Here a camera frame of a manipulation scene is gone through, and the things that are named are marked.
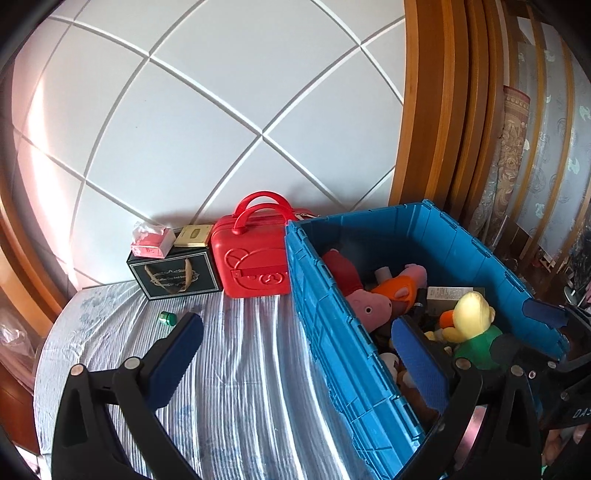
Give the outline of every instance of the white tiled wall panel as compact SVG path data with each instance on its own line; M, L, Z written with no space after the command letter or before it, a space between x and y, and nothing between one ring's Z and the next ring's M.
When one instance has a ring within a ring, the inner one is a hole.
M148 52L194 4L194 0L99 0L90 2L76 21Z
M392 168L402 106L362 52L318 85L270 136L347 209Z
M143 215L183 226L254 139L202 95L146 64L111 119L88 178Z
M406 22L402 19L384 30L368 43L367 49L384 69L396 87L400 98L404 97L406 74Z
M4 168L56 284L128 280L137 221L213 221L256 190L385 206L404 26L402 0L62 3L0 89Z
M33 32L14 63L12 122L18 129L23 127L41 72L66 29L67 25L61 22L44 21Z
M55 256L69 260L70 225L81 181L25 140L18 149L18 168L13 196L27 232Z
M84 174L107 114L141 60L98 35L69 29L39 81L23 133Z
M404 16L404 3L392 0L318 0L316 3L330 9L361 41Z
M216 0L195 10L155 56L263 128L353 45L310 0Z
M334 213L335 204L317 189L293 165L263 141L259 141L227 179L227 183L200 212L200 222L210 222L228 213L228 206L237 205L246 195L272 190L288 198L293 205L314 210L319 215ZM262 197L252 205L270 202Z
M53 16L73 20L87 3L88 0L65 0L53 11Z
M85 186L72 235L75 267L101 283L133 278L125 263L134 225L141 219Z

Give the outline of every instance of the orange plush toy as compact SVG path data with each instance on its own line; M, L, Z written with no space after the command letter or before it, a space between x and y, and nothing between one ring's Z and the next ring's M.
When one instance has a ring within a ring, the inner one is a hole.
M376 271L380 283L372 293L385 295L392 302L392 318L400 317L410 310L417 298L418 288L427 288L427 271L417 264L408 264L402 273L392 278L388 267Z

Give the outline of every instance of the bed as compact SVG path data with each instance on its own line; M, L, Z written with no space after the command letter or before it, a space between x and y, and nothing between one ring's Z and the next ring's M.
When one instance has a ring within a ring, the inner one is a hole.
M203 343L162 425L204 479L371 479L330 401L290 296L233 300L223 293L147 302L135 282L78 292L43 347L34 411L41 454L51 445L70 367L116 368L143 356L170 327L166 310L201 315ZM135 470L151 474L119 407L110 413Z

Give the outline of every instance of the red plush toy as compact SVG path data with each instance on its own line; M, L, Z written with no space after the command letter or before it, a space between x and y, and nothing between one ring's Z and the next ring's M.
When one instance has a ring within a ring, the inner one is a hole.
M392 303L379 293L363 289L363 284L355 266L339 251L332 249L322 256L322 260L335 278L336 284L349 302L355 316L368 332L386 323L392 316Z

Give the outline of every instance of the blue plastic storage box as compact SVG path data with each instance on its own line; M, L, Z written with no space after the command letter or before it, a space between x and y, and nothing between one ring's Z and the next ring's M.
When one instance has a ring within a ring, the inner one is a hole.
M424 432L319 254L338 247L362 280L386 265L396 274L405 264L418 263L431 285L484 287L503 332L555 358L568 350L562 334L523 316L521 305L531 298L523 283L428 200L291 222L285 243L295 308L312 356L353 445L376 478L392 479Z

